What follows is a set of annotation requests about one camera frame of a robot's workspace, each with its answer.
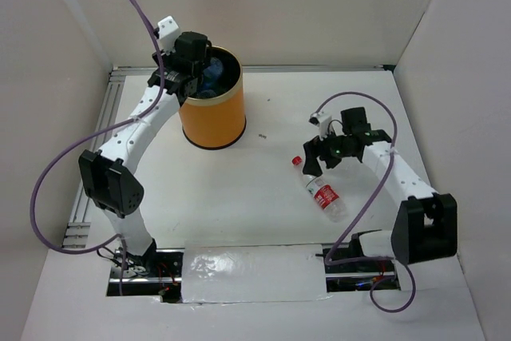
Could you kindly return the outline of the blue label clear bottle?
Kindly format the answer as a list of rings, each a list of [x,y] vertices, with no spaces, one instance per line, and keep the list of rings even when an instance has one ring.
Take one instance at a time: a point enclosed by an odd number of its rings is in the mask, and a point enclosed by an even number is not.
[[[213,57],[210,66],[204,70],[203,83],[197,88],[196,97],[198,99],[209,99],[223,94],[224,90],[220,85],[220,77],[223,72],[222,61],[217,57]]]

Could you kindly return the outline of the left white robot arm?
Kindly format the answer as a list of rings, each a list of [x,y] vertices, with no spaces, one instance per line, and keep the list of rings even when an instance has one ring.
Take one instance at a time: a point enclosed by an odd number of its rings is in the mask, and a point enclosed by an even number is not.
[[[123,242],[130,268],[139,276],[157,267],[156,241],[140,205],[145,191],[135,172],[160,129],[194,95],[212,58],[212,43],[196,32],[183,32],[169,52],[159,52],[157,70],[148,80],[129,123],[97,151],[85,150],[78,165],[86,196],[103,211]]]

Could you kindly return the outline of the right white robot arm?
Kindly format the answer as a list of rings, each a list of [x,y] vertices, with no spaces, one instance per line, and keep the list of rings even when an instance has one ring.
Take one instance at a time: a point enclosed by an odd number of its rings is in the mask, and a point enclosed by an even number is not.
[[[313,113],[309,122],[319,135],[303,146],[304,174],[322,176],[345,158],[355,158],[377,178],[376,190],[386,190],[397,208],[391,213],[390,230],[353,234],[348,260],[358,271],[376,259],[392,259],[403,265],[455,256],[458,251],[458,204],[422,180],[394,148],[382,129],[372,129],[363,107],[341,112],[342,134],[332,127],[331,115]]]

